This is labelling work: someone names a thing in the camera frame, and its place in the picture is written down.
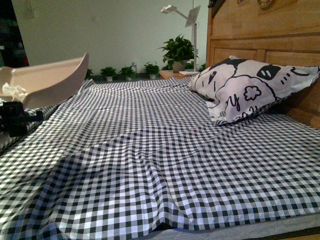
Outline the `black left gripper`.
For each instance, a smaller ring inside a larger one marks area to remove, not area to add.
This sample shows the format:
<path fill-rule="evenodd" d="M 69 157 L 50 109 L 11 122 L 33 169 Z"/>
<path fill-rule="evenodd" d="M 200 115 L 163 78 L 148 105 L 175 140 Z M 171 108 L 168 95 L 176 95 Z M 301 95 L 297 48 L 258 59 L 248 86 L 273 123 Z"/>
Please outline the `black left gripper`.
<path fill-rule="evenodd" d="M 20 101 L 4 102 L 0 107 L 0 131 L 7 132 L 10 137 L 21 137 L 28 133 L 27 123 L 43 121 L 43 112 L 29 115 L 24 111 Z"/>

